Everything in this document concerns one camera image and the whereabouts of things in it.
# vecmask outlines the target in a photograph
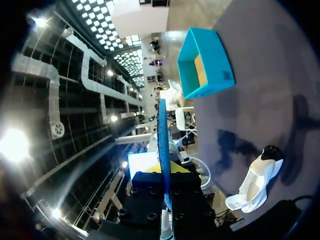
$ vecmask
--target table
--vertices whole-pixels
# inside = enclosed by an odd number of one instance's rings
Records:
[[[226,196],[239,192],[250,163],[276,145],[285,159],[268,199],[243,213],[248,224],[283,199],[313,195],[320,180],[320,67],[293,18],[272,0],[234,0],[214,26],[236,85],[194,99],[199,157]],[[306,209],[310,200],[297,206]]]

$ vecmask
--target computer screen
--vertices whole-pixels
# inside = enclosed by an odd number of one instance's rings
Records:
[[[158,163],[157,151],[128,154],[128,164],[131,179],[136,172],[144,172]]]

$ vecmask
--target air duct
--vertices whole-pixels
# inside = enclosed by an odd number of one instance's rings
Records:
[[[105,100],[105,95],[104,94],[100,94],[100,104],[101,104],[102,123],[103,124],[109,124],[110,123],[110,118],[109,118],[109,116],[107,116],[106,100]]]
[[[94,51],[89,49],[86,44],[84,44],[79,38],[77,38],[75,35],[71,34],[63,34],[62,36],[66,36],[65,39],[68,40],[71,44],[79,48],[83,51],[83,59],[82,59],[82,66],[81,66],[81,81],[83,86],[93,92],[104,94],[106,96],[110,96],[116,99],[123,100],[125,102],[128,102],[132,105],[142,106],[142,102],[139,100],[129,96],[122,94],[121,92],[118,92],[110,87],[107,87],[101,83],[98,83],[96,81],[93,81],[89,79],[89,62],[90,59],[95,60],[98,64],[103,66],[106,62],[104,59],[100,58]]]
[[[50,80],[49,83],[49,125],[52,139],[58,139],[65,134],[65,127],[60,121],[59,110],[59,86],[60,78],[58,70],[51,64],[33,59],[31,57],[17,54],[13,64],[12,71],[34,75]]]

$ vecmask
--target black device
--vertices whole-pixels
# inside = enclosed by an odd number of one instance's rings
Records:
[[[283,200],[253,223],[232,231],[228,224],[216,226],[196,172],[171,174],[172,230],[176,240],[284,239],[301,211],[294,200]],[[161,173],[137,172],[131,196],[118,211],[119,224],[103,221],[88,240],[159,240],[164,188]]]

